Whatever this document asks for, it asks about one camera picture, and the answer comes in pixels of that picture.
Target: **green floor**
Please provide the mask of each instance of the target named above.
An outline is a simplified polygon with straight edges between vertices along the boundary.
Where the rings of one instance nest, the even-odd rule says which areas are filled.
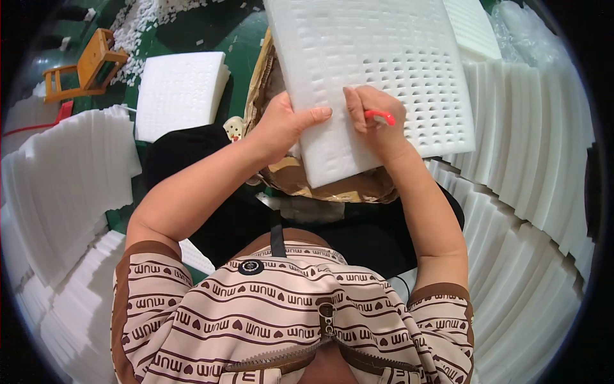
[[[246,7],[240,8],[245,1]],[[495,0],[481,0],[487,10],[492,8]],[[26,69],[26,81],[35,85],[43,80],[41,72],[59,65],[74,64],[80,57],[85,45],[97,28],[109,28],[117,12],[125,6],[124,0],[73,0],[70,5],[94,8],[97,11],[92,22],[70,22],[59,20],[53,24],[52,34],[71,36],[72,42],[67,52],[59,50],[43,51]],[[206,7],[195,8],[177,13],[173,23],[144,31],[141,36],[137,58],[167,55],[170,53],[222,51],[226,53],[225,64],[231,72],[230,79],[217,112],[216,122],[224,123],[231,116],[243,116],[249,81],[260,53],[260,40],[264,37],[268,22],[264,13],[262,0],[226,0],[221,3],[210,2]],[[204,40],[201,45],[196,41]],[[76,76],[62,78],[63,88],[77,87]],[[137,79],[133,87],[125,83],[116,83],[107,88],[101,96],[80,97],[74,100],[73,114],[88,109],[102,109],[114,104],[125,103],[131,108],[137,107]],[[136,142],[141,161],[147,154],[147,143]],[[109,227],[125,233],[130,215],[145,195],[140,176],[132,180],[134,203],[122,209],[107,212]],[[200,281],[204,275],[192,268],[194,281]]]

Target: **zipper pull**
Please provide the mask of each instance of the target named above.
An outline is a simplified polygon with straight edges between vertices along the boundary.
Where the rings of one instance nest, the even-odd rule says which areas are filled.
[[[337,314],[337,308],[331,303],[322,303],[317,308],[320,314],[320,329],[323,336],[334,337],[335,328],[333,327],[333,318]]]

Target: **brown patterned shirt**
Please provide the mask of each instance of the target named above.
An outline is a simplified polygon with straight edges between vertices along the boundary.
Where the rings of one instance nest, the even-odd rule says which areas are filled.
[[[126,250],[111,324],[119,382],[297,383],[326,343],[338,344],[359,383],[470,381],[473,310],[464,288],[427,286],[407,307],[381,276],[334,250],[285,245],[287,258],[265,246],[196,286],[168,246]]]

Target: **wooden chair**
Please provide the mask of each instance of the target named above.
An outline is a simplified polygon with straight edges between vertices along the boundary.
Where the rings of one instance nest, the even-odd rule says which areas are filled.
[[[108,29],[98,28],[85,47],[76,65],[67,65],[44,71],[45,77],[45,103],[52,103],[78,96],[102,95],[106,92],[107,85],[117,71],[128,61],[128,55],[123,49],[118,52],[109,50],[109,43],[113,46],[113,32]],[[96,80],[100,70],[106,62],[115,63],[107,77],[98,82]],[[77,72],[79,76],[79,88],[62,89],[60,75]],[[55,90],[52,89],[52,76],[55,79]]]

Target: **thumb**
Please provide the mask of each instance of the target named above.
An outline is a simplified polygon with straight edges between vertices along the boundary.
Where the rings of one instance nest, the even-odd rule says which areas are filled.
[[[312,108],[306,111],[299,111],[292,117],[292,122],[295,127],[303,131],[314,125],[322,124],[330,119],[333,115],[333,110],[330,108]]]

